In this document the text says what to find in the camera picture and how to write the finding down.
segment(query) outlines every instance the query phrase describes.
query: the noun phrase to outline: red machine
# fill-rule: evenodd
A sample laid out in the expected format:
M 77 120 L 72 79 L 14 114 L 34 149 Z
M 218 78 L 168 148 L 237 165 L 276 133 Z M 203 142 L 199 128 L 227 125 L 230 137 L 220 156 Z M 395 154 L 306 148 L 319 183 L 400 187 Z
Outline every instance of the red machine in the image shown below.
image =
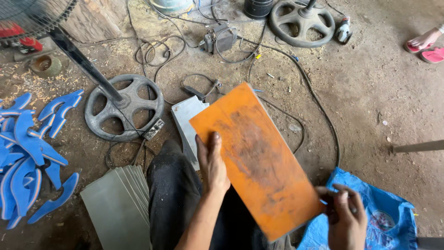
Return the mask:
M 0 37 L 10 37 L 25 33 L 24 30 L 13 22 L 0 23 Z M 17 42 L 10 43 L 12 47 L 18 47 L 23 54 L 42 51 L 43 46 L 34 37 L 17 39 Z

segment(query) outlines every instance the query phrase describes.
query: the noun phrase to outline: orange board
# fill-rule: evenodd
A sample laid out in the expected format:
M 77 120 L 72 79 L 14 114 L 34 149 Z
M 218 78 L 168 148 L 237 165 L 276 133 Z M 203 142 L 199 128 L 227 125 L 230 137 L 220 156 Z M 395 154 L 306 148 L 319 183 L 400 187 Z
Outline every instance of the orange board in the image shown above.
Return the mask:
M 228 178 L 269 241 L 323 210 L 304 170 L 247 83 L 190 123 L 205 143 L 213 131 L 221 134 Z

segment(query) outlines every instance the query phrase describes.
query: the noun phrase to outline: angle grinder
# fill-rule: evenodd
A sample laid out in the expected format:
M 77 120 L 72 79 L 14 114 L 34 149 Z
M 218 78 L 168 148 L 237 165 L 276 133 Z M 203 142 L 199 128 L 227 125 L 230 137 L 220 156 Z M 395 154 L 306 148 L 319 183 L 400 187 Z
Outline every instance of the angle grinder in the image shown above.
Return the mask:
M 352 34 L 353 31 L 350 31 L 350 16 L 346 15 L 339 24 L 339 28 L 336 30 L 336 37 L 345 45 L 350 41 Z

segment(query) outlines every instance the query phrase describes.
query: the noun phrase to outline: dirt floor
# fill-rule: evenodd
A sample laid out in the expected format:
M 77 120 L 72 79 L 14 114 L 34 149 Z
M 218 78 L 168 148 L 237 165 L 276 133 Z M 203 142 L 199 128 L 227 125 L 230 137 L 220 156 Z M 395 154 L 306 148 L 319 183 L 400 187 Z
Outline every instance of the dirt floor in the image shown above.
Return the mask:
M 209 2 L 202 1 L 202 6 L 209 5 Z M 248 20 L 242 13 L 242 3 L 240 0 L 223 0 L 215 8 L 216 15 L 231 21 Z M 441 22 L 444 3 L 438 0 L 430 1 L 427 5 L 413 0 L 330 0 L 329 3 L 352 18 L 354 34 L 347 45 L 343 46 L 335 40 L 313 49 L 280 45 L 269 27 L 266 28 L 263 43 L 299 57 L 315 92 L 336 126 L 342 153 L 340 167 L 369 184 L 410 201 L 416 208 L 418 235 L 441 237 L 444 230 L 444 199 L 441 195 L 444 189 L 444 152 L 393 155 L 389 148 L 392 145 L 443 139 L 444 127 L 439 124 L 444 120 L 444 64 L 425 63 L 417 55 L 407 53 L 402 45 Z M 129 18 L 121 24 L 123 37 L 128 39 L 79 46 L 107 78 L 128 73 L 143 75 L 142 66 L 134 61 L 134 53 L 139 46 L 134 38 L 135 32 L 139 38 L 149 41 L 179 35 L 170 21 L 159 19 L 143 0 L 130 0 L 129 6 L 134 29 Z M 326 8 L 338 23 L 341 15 L 328 6 Z M 202 12 L 211 15 L 208 9 Z M 192 12 L 186 18 L 213 23 L 202 18 L 198 12 Z M 175 20 L 175 23 L 190 46 L 197 45 L 208 29 L 202 24 L 179 20 Z M 231 27 L 237 27 L 241 36 L 259 41 L 264 23 L 233 23 Z M 443 41 L 440 39 L 435 45 L 442 46 Z M 183 42 L 177 38 L 169 39 L 166 44 L 173 56 L 183 46 Z M 243 42 L 242 49 L 250 51 L 254 47 Z M 159 46 L 152 63 L 162 63 L 165 60 L 162 57 L 164 52 L 165 47 Z M 32 102 L 29 108 L 36 109 L 38 113 L 57 96 L 78 89 L 85 90 L 79 106 L 67 113 L 67 123 L 57 138 L 45 138 L 69 161 L 69 165 L 61 171 L 62 182 L 73 172 L 80 172 L 80 181 L 67 203 L 37 223 L 27 225 L 27 218 L 23 218 L 15 229 L 5 230 L 8 222 L 0 221 L 0 249 L 72 249 L 82 241 L 88 242 L 92 249 L 101 249 L 79 193 L 108 170 L 105 154 L 110 142 L 97 137 L 84 119 L 85 103 L 95 88 L 94 84 L 61 51 L 51 54 L 61 60 L 63 71 L 50 79 L 35 75 L 29 70 L 28 62 L 7 62 L 10 58 L 7 51 L 3 57 L 0 55 L 0 99 L 8 107 L 15 97 L 30 92 Z M 336 148 L 324 115 L 291 60 L 266 48 L 260 48 L 259 54 L 262 57 L 255 61 L 250 76 L 252 86 L 264 91 L 259 95 L 303 121 L 308 136 L 296 157 L 314 185 L 325 184 L 335 167 Z M 239 50 L 238 40 L 232 50 L 222 55 L 229 60 L 240 60 L 248 53 Z M 221 61 L 219 55 L 188 47 L 159 71 L 157 84 L 165 99 L 176 103 L 189 97 L 180 90 L 180 82 L 188 74 L 202 73 L 219 79 L 224 92 L 247 80 L 251 60 L 240 64 Z M 147 77 L 154 79 L 157 69 L 146 65 Z M 186 84 L 201 92 L 210 88 L 203 78 L 189 78 Z M 213 102 L 217 98 L 218 95 L 214 94 L 208 101 Z M 298 123 L 269 105 L 266 108 L 289 147 L 295 149 L 301 140 Z M 148 142 L 156 152 L 166 139 L 181 143 L 170 105 L 165 104 L 164 110 L 162 119 L 166 125 Z M 135 117 L 139 126 L 146 119 L 144 112 Z M 119 124 L 119 121 L 107 121 L 104 129 L 118 133 L 121 129 Z M 138 144 L 114 147 L 111 154 L 114 164 L 128 164 L 138 148 Z M 139 156 L 137 162 L 148 165 L 152 157 L 147 151 L 145 156 Z M 58 195 L 59 192 L 50 190 L 42 192 L 28 214 Z

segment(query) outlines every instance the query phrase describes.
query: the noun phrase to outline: bare foot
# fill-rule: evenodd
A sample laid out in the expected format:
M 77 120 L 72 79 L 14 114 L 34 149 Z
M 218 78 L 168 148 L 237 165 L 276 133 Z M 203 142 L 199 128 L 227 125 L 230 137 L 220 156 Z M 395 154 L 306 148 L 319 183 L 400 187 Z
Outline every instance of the bare foot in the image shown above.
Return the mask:
M 429 44 L 436 42 L 438 37 L 441 35 L 441 31 L 439 31 L 437 28 L 433 28 L 427 31 L 424 35 L 411 39 L 407 42 L 407 44 L 418 49 L 424 49 Z

